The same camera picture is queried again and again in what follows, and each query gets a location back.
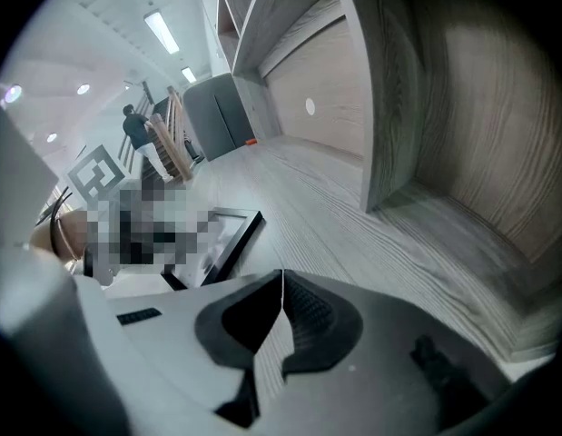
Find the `black chair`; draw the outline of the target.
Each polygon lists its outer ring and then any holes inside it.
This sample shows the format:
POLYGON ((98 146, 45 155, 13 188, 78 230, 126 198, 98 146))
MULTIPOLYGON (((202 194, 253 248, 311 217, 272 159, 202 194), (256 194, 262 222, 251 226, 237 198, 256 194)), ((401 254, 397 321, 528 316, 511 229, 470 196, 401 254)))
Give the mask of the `black chair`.
POLYGON ((182 106, 208 161, 255 138, 232 75, 220 74, 188 88, 182 106))

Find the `dark wooden staircase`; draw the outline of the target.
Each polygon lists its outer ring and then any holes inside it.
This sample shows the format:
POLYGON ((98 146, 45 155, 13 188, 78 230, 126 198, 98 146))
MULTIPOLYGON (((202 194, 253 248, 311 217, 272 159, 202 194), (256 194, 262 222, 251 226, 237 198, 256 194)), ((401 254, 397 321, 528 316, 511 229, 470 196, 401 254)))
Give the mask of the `dark wooden staircase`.
MULTIPOLYGON (((197 160, 192 158, 186 148, 191 141, 184 129, 184 109, 181 97, 171 86, 168 95, 162 101, 155 102, 146 81, 141 82, 143 95, 135 107, 135 112, 144 114, 151 120, 149 136, 162 160, 166 170, 174 177, 176 183, 185 183, 192 178, 192 169, 197 160)), ((160 183, 161 176, 153 169, 147 158, 141 158, 141 166, 135 165, 137 152, 125 134, 117 158, 132 174, 144 183, 160 183)))

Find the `grey wooden desk with hutch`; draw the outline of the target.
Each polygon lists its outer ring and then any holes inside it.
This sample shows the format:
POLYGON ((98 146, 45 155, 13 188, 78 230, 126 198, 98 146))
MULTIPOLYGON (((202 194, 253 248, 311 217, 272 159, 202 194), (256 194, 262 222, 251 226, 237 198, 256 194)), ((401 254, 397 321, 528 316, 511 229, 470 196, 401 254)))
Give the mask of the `grey wooden desk with hutch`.
POLYGON ((258 141, 196 182, 264 214, 240 272, 400 297, 513 378, 551 355, 562 0, 203 1, 258 141))

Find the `person's left forearm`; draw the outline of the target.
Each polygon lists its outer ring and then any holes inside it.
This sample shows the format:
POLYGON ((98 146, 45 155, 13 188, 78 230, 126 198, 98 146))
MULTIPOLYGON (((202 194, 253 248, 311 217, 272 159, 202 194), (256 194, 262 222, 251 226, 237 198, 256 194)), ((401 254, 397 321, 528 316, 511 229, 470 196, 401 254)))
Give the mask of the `person's left forearm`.
POLYGON ((62 263, 81 259, 87 245, 87 211, 51 215, 35 227, 30 245, 55 255, 62 263))

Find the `black framed picture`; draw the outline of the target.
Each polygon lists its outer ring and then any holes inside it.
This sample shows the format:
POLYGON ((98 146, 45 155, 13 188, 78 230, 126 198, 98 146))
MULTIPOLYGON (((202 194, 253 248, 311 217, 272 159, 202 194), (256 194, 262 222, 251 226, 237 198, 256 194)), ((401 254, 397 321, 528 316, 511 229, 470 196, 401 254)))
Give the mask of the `black framed picture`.
POLYGON ((226 280, 262 221, 257 210, 215 207, 200 213, 195 232, 176 235, 174 258, 165 265, 163 279, 175 291, 226 280))

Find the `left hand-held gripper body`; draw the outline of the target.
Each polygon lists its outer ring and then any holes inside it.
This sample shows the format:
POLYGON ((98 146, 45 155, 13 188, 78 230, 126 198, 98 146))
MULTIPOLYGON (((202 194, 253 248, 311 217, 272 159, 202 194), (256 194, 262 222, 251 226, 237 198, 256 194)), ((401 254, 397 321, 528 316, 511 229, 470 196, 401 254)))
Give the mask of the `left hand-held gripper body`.
POLYGON ((73 196, 83 206, 106 200, 127 180, 127 169, 103 145, 85 148, 64 173, 73 196))

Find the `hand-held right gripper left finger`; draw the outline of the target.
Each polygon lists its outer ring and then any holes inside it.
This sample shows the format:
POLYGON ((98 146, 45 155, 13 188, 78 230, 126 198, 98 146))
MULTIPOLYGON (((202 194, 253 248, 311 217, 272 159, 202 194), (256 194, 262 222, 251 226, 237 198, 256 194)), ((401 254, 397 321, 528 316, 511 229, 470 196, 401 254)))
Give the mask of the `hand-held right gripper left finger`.
POLYGON ((200 288, 111 298, 123 331, 177 390, 246 433, 263 414, 257 358, 282 307, 282 272, 200 288))

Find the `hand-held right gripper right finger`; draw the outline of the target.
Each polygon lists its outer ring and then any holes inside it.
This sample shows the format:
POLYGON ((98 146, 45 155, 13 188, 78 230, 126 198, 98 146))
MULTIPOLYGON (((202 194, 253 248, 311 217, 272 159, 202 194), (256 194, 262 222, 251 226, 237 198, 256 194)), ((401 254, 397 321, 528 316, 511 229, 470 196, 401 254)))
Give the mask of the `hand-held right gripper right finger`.
POLYGON ((264 436, 438 436, 508 389, 480 348, 399 298, 286 271, 283 309, 294 351, 264 436))

